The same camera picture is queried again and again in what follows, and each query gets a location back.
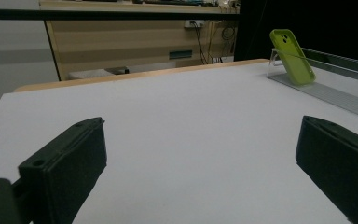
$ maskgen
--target bolt hole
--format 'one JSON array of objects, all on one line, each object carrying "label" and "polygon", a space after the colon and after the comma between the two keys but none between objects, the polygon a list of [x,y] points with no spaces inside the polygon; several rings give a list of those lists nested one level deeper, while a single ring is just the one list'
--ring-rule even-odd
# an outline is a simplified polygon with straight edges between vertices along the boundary
[{"label": "bolt hole", "polygon": [[43,165],[43,163],[45,163],[45,161],[43,160],[38,160],[38,161],[34,161],[32,163],[33,166],[40,166],[40,165]]}]

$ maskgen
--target power outlet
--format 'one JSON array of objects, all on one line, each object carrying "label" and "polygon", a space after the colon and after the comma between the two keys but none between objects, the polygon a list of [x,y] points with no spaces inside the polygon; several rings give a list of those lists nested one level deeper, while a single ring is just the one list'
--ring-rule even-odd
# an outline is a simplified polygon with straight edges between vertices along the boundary
[{"label": "power outlet", "polygon": [[195,27],[202,28],[204,24],[205,21],[185,21],[185,28],[195,28]]}]

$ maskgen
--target white table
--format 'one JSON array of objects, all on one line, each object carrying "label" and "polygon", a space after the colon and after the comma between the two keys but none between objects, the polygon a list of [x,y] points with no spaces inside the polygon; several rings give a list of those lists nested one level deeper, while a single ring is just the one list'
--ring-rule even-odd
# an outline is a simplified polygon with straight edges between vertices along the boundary
[{"label": "white table", "polygon": [[266,78],[268,63],[5,94],[0,177],[102,117],[107,167],[74,223],[349,223],[296,165],[304,115],[358,116]]}]

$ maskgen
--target smartphone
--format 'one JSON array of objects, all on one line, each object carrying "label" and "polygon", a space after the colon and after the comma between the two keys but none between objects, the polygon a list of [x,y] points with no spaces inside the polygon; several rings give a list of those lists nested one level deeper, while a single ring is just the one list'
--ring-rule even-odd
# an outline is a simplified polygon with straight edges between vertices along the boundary
[{"label": "smartphone", "polygon": [[292,31],[274,29],[269,33],[269,37],[294,85],[307,85],[315,80],[315,74]]}]

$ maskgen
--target black bar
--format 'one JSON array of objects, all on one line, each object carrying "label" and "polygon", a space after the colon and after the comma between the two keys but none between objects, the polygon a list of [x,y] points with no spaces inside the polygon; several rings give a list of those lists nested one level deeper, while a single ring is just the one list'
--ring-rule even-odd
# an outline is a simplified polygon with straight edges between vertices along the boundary
[{"label": "black bar", "polygon": [[0,9],[0,20],[10,21],[162,21],[226,20],[236,21],[239,14],[116,12],[74,10]]}]

